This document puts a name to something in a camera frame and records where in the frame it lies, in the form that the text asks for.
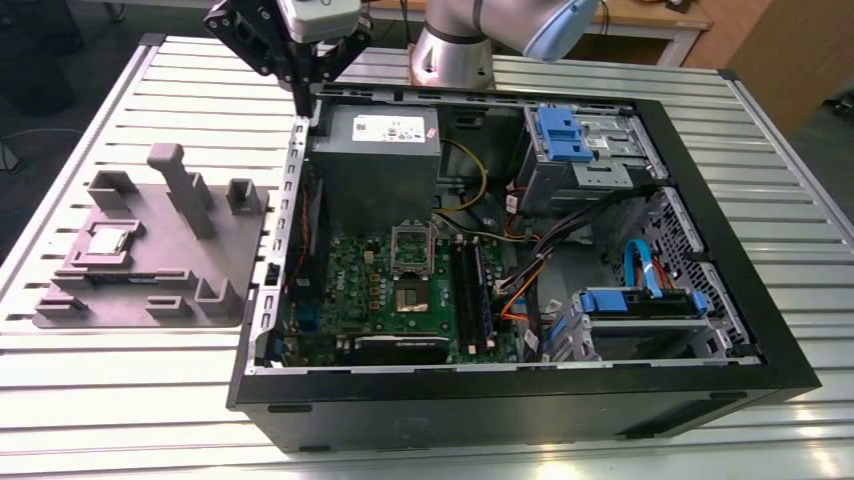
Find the orange wire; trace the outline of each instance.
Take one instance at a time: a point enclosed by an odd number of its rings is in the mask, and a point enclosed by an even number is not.
[[[534,283],[534,280],[537,279],[537,276],[543,271],[543,268],[546,268],[545,264],[541,265],[541,267],[537,269],[537,271],[531,275],[531,278],[529,278],[527,281],[522,284],[522,288],[519,288],[519,290],[517,290],[517,293],[514,294],[513,298],[510,299],[510,302],[507,302],[507,305],[505,305],[505,308],[502,308],[502,318],[506,318],[509,316],[507,312],[510,311],[510,307],[513,307],[513,304],[517,303],[517,300],[518,300],[519,296],[529,289],[529,287],[531,286],[531,283]]]
[[[667,275],[667,272],[665,271],[665,267],[662,267],[662,264],[658,261],[658,259],[653,260],[653,267],[655,268],[655,271],[658,272],[658,274],[665,278],[670,288],[677,288],[677,285],[675,285],[675,283],[673,283],[673,279],[670,278],[670,275]]]
[[[515,218],[517,218],[517,215],[514,215],[514,214],[510,214],[510,215],[507,216],[507,221],[505,222],[505,236],[506,236],[507,238],[513,238],[513,239],[517,239],[517,240],[518,240],[518,239],[523,239],[523,238],[525,238],[525,235],[521,235],[521,234],[518,234],[518,233],[514,233],[514,232],[513,232],[513,230],[511,230],[511,228],[510,228],[510,225],[511,225],[511,223],[513,223],[513,221],[514,221],[514,219],[515,219]],[[531,235],[531,238],[534,238],[534,240],[538,240],[538,241],[539,241],[539,239],[541,239],[542,237],[534,233],[534,234]]]

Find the wooden desk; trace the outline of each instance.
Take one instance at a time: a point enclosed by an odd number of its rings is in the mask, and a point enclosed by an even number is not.
[[[703,0],[715,27],[686,67],[734,70],[786,135],[854,73],[851,0]]]
[[[428,0],[410,0],[410,20],[424,21],[424,8]],[[658,59],[658,65],[678,67],[682,65],[699,34],[711,28],[713,21],[703,10],[693,6],[685,14],[674,12],[662,3],[646,3],[641,0],[607,0],[610,11],[609,35],[667,40],[667,47]],[[371,15],[375,18],[400,20],[400,1],[379,0],[371,3]],[[598,34],[605,23],[605,10],[599,7],[594,24],[587,34]]]

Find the black cable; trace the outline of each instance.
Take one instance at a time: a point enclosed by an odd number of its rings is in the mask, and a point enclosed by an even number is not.
[[[406,44],[412,43],[412,34],[410,32],[410,0],[400,0],[400,15],[403,16],[403,29],[406,32]]]
[[[395,26],[395,23],[398,23],[398,21],[392,20],[391,23],[388,24],[388,27],[386,27],[386,31],[383,32],[383,34],[379,36],[379,38],[376,40],[374,40],[374,42],[372,42],[374,44],[376,44],[378,42],[382,42],[383,40],[386,40],[386,37],[388,36],[388,32],[391,32],[391,27]]]
[[[537,350],[525,349],[523,356],[533,357],[534,362],[539,362],[543,357],[543,321],[539,316],[539,295],[537,291],[537,285],[539,280],[534,280],[529,286],[529,290],[525,292],[526,310],[529,315],[529,329],[537,337]]]
[[[466,202],[469,200],[466,200],[466,190],[460,190],[459,192],[459,204],[464,205]],[[471,211],[471,209],[474,208],[474,205],[466,209],[463,209],[463,212],[466,212],[466,214],[469,215],[469,218],[471,218],[471,220],[478,224],[478,228],[481,230],[486,230],[489,231],[489,227],[486,226],[486,224],[483,223],[483,220],[481,219],[481,217],[478,216],[478,214],[475,212]]]
[[[605,36],[607,37],[611,30],[611,9],[607,0],[602,0],[602,8],[605,9]]]
[[[623,200],[629,200],[630,198],[646,197],[658,191],[657,185],[645,185],[631,190],[618,190],[609,193],[599,200],[587,205],[582,210],[571,214],[570,216],[561,219],[553,227],[549,229],[539,242],[534,246],[534,250],[531,251],[531,258],[537,258],[538,255],[542,255],[547,246],[550,246],[551,242],[555,239],[559,241],[562,238],[566,238],[575,230],[587,225],[605,211],[607,208],[622,202]]]
[[[473,230],[471,228],[466,228],[458,222],[451,220],[451,217],[448,217],[442,212],[432,212],[432,214],[436,215],[439,218],[442,218],[442,220],[451,227],[454,227],[458,231],[460,231],[462,233],[467,233],[470,235],[479,235],[479,236],[485,236],[485,237],[489,237],[489,238],[494,238],[495,240],[499,240],[502,242],[510,242],[510,243],[523,243],[525,242],[525,240],[515,240],[513,238],[506,238],[506,237],[502,237],[501,235],[497,235],[497,234],[494,234],[491,232],[478,232],[477,230]]]
[[[606,13],[605,13],[605,9],[607,7],[605,0],[599,0],[599,3],[602,4],[602,25],[599,25],[599,35],[605,35],[605,23],[606,23]]]
[[[24,162],[20,158],[17,159],[17,165],[15,165],[15,168],[9,168],[9,161],[5,158],[5,144],[3,143],[3,140],[0,140],[0,163],[3,163],[3,172],[11,176],[21,173],[21,170],[24,169]]]

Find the table surface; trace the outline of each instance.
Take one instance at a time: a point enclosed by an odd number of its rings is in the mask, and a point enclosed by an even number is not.
[[[410,10],[423,11],[427,0],[408,0]],[[663,3],[645,2],[641,0],[607,0],[610,22],[613,25],[633,25],[645,27],[669,27],[686,30],[709,30],[713,25],[711,18],[703,12],[698,4],[693,4],[685,14],[670,10]],[[372,8],[400,9],[399,0],[378,0],[371,4]],[[605,21],[605,11],[599,7],[595,23]]]
[[[370,49],[343,80],[403,84],[406,63],[403,51]],[[224,408],[238,329],[39,330],[33,306],[83,226],[98,170],[162,182],[144,165],[148,145],[178,142],[210,185],[248,177],[279,186],[288,93],[216,41],[170,37],[136,51],[0,267],[0,474],[854,476],[851,226],[739,85],[705,70],[517,57],[495,59],[495,76],[503,90],[663,103],[825,386],[674,439],[284,455]]]

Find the wire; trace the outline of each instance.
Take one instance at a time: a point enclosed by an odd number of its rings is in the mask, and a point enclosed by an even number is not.
[[[17,165],[13,168],[9,168],[9,161],[5,158],[5,150],[8,148],[5,143],[8,140],[29,135],[31,133],[76,133],[78,135],[83,135],[83,131],[75,130],[74,128],[33,128],[0,138],[0,163],[3,164],[3,172],[8,175],[15,176],[21,173],[21,170],[24,169],[24,161],[19,158]]]
[[[605,35],[607,36],[610,30],[611,30],[611,9],[609,8],[609,2],[607,0],[599,0],[602,2],[602,10],[603,10],[603,21],[602,21],[602,28],[599,29],[599,35]]]
[[[410,32],[410,0],[400,0],[400,15],[403,16],[403,29],[406,32],[406,44],[412,43],[412,34]]]
[[[526,238],[525,234],[518,234],[518,233],[514,233],[513,231],[513,221],[515,218],[517,218],[515,214],[511,214],[507,216],[507,221],[505,222],[505,236],[507,238],[525,239]],[[539,240],[542,237],[534,233],[531,234],[531,238],[534,240]]]
[[[525,292],[525,301],[527,304],[529,310],[529,329],[534,332],[534,336],[537,337],[537,347],[533,349],[523,350],[523,361],[527,363],[529,359],[531,359],[530,352],[534,353],[533,360],[539,362],[542,360],[543,353],[543,344],[545,342],[539,341],[543,338],[543,319],[539,316],[539,292],[538,292],[538,284],[539,280],[535,278]]]
[[[677,284],[673,281],[673,278],[670,278],[670,275],[667,274],[667,271],[665,270],[665,267],[662,267],[662,263],[658,260],[658,258],[653,259],[653,267],[655,267],[655,271],[661,274],[661,276],[663,277],[663,283],[667,283],[667,285],[670,286],[670,288],[677,288]]]
[[[481,235],[483,237],[490,237],[490,238],[494,238],[495,240],[499,240],[502,242],[525,243],[525,240],[518,240],[515,238],[506,238],[506,237],[502,237],[501,235],[495,235],[494,233],[490,233],[490,232],[479,232],[477,230],[471,230],[470,228],[463,227],[459,223],[456,223],[454,220],[451,220],[451,218],[444,213],[434,212],[434,215],[436,215],[436,217],[439,217],[442,219],[442,221],[444,221],[444,223],[447,223],[451,226],[451,228],[458,230],[460,233],[467,233],[470,235]]]
[[[0,138],[0,141],[5,142],[7,140],[12,140],[13,138],[21,137],[24,135],[29,135],[31,133],[76,133],[78,135],[83,135],[83,131],[75,130],[74,128],[33,128],[32,130],[24,130],[23,132],[13,133],[12,135],[7,135]]]
[[[542,239],[534,245],[531,249],[531,255],[529,264],[519,273],[510,275],[505,280],[501,280],[499,288],[505,285],[514,284],[519,278],[525,278],[529,272],[534,270],[554,252],[554,244],[573,234],[574,231],[590,224],[590,222],[618,202],[635,197],[643,197],[651,195],[658,190],[655,185],[645,185],[631,190],[622,190],[611,192],[599,200],[587,205],[582,210],[577,211],[551,226],[549,231],[543,234]]]
[[[517,293],[513,295],[513,297],[510,298],[510,301],[507,302],[507,304],[505,305],[505,308],[502,308],[502,318],[506,317],[507,312],[510,311],[510,307],[513,307],[513,304],[517,303],[517,300],[519,299],[519,297],[522,296],[522,294],[525,293],[525,291],[529,289],[529,287],[531,286],[531,283],[534,283],[534,280],[537,280],[537,276],[541,274],[541,272],[543,271],[543,268],[546,268],[546,265],[542,265],[537,271],[534,272],[534,274],[531,275],[531,277],[526,280],[526,282],[522,284],[522,287],[519,287],[519,290],[517,290]]]
[[[391,32],[391,28],[395,26],[395,23],[398,23],[398,21],[392,20],[391,23],[388,24],[388,27],[386,27],[386,31],[383,32],[383,34],[379,36],[376,40],[374,40],[374,43],[378,43],[386,40],[386,37],[388,36],[388,32]]]
[[[458,143],[456,140],[451,140],[448,138],[443,138],[442,141],[446,143],[450,143],[456,148],[459,148],[463,151],[463,153],[469,155],[469,158],[471,158],[471,161],[475,162],[475,165],[478,166],[478,170],[481,170],[481,190],[478,190],[478,194],[474,196],[474,198],[469,200],[466,203],[463,203],[462,205],[458,205],[455,207],[448,207],[448,208],[438,208],[434,210],[434,212],[436,213],[452,213],[452,212],[459,212],[460,210],[464,210],[466,208],[471,207],[483,198],[483,195],[486,195],[486,183],[487,183],[489,172],[486,170],[486,167],[483,166],[483,162],[481,161],[481,158],[478,158],[478,156],[473,153],[471,150],[469,150],[469,148],[463,146],[463,144]]]
[[[459,203],[466,203],[466,189],[464,188],[460,190],[458,195],[459,195]],[[469,218],[471,218],[471,220],[478,224],[478,228],[481,230],[489,230],[489,227],[483,223],[483,220],[481,219],[478,214],[475,212],[473,212],[471,208],[467,208],[466,210],[463,210],[463,212],[466,212],[466,214],[469,215]]]

